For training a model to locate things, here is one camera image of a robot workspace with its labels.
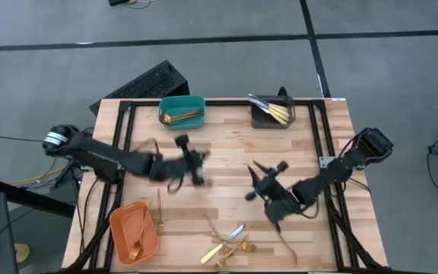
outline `orange plate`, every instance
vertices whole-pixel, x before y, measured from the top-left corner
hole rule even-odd
[[[109,217],[119,262],[125,266],[130,266],[133,263],[153,256],[160,247],[160,241],[158,240],[150,214],[147,217],[146,224],[144,224],[143,237],[141,239],[143,254],[135,260],[129,259],[133,245],[139,238],[143,214],[146,213],[147,208],[148,206],[144,202],[133,202],[130,205],[118,208]]]

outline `wooden table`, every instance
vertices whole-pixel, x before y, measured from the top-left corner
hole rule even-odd
[[[331,99],[326,99],[325,104],[335,150],[339,153],[354,135],[348,105],[345,100]],[[95,139],[112,143],[118,105],[119,100],[101,102],[94,129]],[[173,137],[181,132],[169,131],[157,121],[157,107],[138,107],[136,111],[131,150],[145,139],[154,137],[158,140],[160,152],[165,157],[181,155],[173,141]],[[165,233],[160,236],[160,250],[155,256],[134,266],[123,266],[117,256],[114,256],[111,270],[211,271],[218,257],[205,266],[201,265],[200,259],[217,244],[217,241],[205,236],[211,230],[203,218],[203,213],[208,214],[219,232],[225,235],[234,231],[238,225],[246,223],[248,240],[258,246],[256,253],[236,252],[236,261],[228,262],[224,271],[336,269],[323,195],[319,196],[320,209],[316,219],[309,220],[300,215],[291,215],[281,223],[285,240],[297,253],[297,266],[265,217],[262,200],[247,202],[244,199],[244,195],[252,190],[252,181],[246,165],[251,165],[253,160],[272,167],[282,160],[288,162],[290,167],[278,178],[284,186],[290,186],[299,179],[314,177],[319,172],[308,110],[306,107],[298,106],[296,112],[297,120],[289,129],[254,129],[250,126],[248,107],[207,107],[203,127],[189,130],[187,133],[191,146],[211,149],[211,157],[205,162],[204,175],[213,182],[212,187],[194,188],[192,183],[186,180],[176,195],[168,195],[166,183],[150,183],[144,178],[126,174],[122,205],[138,200],[154,201],[152,215],[156,217],[157,189],[161,189]],[[127,119],[125,116],[123,125],[126,125]],[[317,120],[322,131],[319,114]],[[123,146],[124,136],[125,126],[122,127],[120,148]],[[322,139],[322,143],[323,149],[326,150],[325,139]],[[361,172],[354,173],[353,178],[367,183]],[[84,176],[79,193],[81,209],[84,208],[84,201],[94,180],[94,174]],[[90,195],[84,232],[86,243],[95,232],[102,189],[103,184],[98,183]],[[376,261],[386,265],[370,194],[359,186],[348,183],[345,197],[354,234]],[[311,208],[306,213],[312,215],[314,211],[315,208]],[[348,264],[344,236],[342,233],[340,235],[344,263]],[[81,233],[75,214],[63,267],[70,265],[77,258],[80,241]],[[103,265],[106,241],[107,233],[101,243],[98,266]]]

